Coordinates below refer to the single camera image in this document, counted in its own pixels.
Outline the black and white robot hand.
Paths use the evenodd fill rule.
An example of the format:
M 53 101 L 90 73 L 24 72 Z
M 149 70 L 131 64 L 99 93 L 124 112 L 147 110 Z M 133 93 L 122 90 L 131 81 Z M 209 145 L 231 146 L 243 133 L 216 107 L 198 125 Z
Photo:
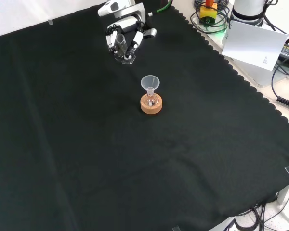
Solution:
M 105 30 L 108 51 L 122 64 L 132 64 L 143 39 L 157 34 L 146 21 L 153 14 L 146 14 L 144 5 L 133 0 L 109 0 L 98 10 L 98 15 L 110 14 L 117 21 Z

